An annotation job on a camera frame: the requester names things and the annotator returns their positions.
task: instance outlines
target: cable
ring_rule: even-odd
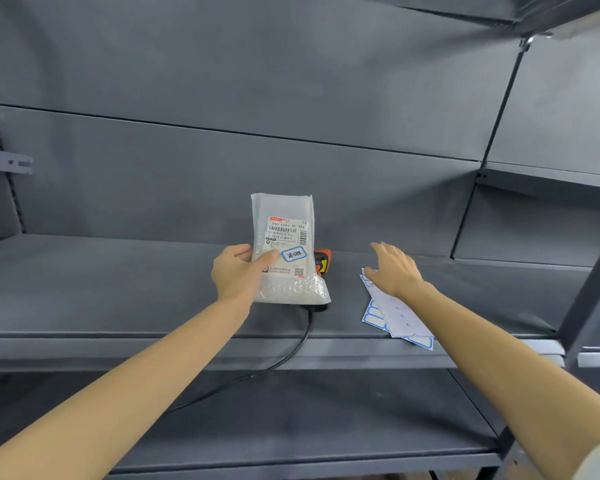
[[[215,389],[211,389],[209,392],[207,392],[203,395],[199,395],[198,397],[196,397],[190,401],[187,401],[186,403],[182,403],[182,404],[178,404],[177,406],[173,406],[172,408],[167,409],[167,411],[165,411],[164,414],[167,415],[167,414],[177,411],[179,409],[183,409],[183,408],[186,408],[187,406],[191,406],[192,404],[199,403],[200,401],[204,401],[205,399],[207,399],[213,395],[216,395],[219,392],[224,391],[225,389],[228,389],[229,387],[231,387],[234,384],[238,384],[238,382],[243,382],[243,381],[246,381],[247,379],[253,379],[254,377],[263,375],[265,372],[273,371],[274,369],[279,368],[282,364],[288,362],[289,359],[291,359],[291,357],[293,357],[296,354],[296,352],[298,352],[298,350],[300,350],[300,347],[302,347],[303,344],[306,342],[306,339],[309,337],[309,331],[311,330],[312,323],[313,323],[313,312],[311,310],[309,310],[308,311],[308,323],[307,323],[306,331],[304,332],[304,337],[302,338],[302,340],[300,340],[300,342],[298,342],[298,345],[296,345],[296,348],[293,349],[289,355],[284,357],[284,359],[280,360],[279,362],[276,362],[275,364],[273,364],[261,371],[257,371],[252,374],[247,374],[245,376],[240,376],[236,379],[233,379],[232,381],[222,384],[222,385],[216,387]]]

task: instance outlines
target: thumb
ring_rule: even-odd
[[[279,256],[280,256],[280,251],[277,249],[272,249],[272,250],[264,253],[262,256],[260,256],[258,259],[256,259],[256,261],[252,262],[251,264],[254,267],[258,268],[259,271],[262,271],[267,266],[272,266],[273,263],[275,263],[278,260]]]
[[[371,269],[369,266],[365,268],[365,276],[368,277],[374,284],[376,282],[376,274],[378,274],[378,272],[375,269]]]

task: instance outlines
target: bubble wrap package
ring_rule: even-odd
[[[324,305],[331,301],[313,256],[313,198],[251,195],[253,259],[280,250],[273,266],[262,273],[256,301],[291,305]]]

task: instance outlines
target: hand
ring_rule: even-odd
[[[405,292],[423,282],[415,261],[400,249],[384,242],[371,243],[378,256],[378,271],[365,268],[365,276],[380,290],[391,296],[403,299]]]
[[[251,262],[252,255],[250,245],[238,244],[226,247],[220,256],[214,259],[211,279],[216,284],[218,300],[239,298],[248,300],[249,304],[253,302],[262,270],[272,266],[280,256],[280,252],[268,251]]]

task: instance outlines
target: plastic packaging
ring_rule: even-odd
[[[264,270],[256,301],[291,305],[331,302],[313,257],[313,198],[293,195],[251,195],[253,259],[280,250],[273,266]]]

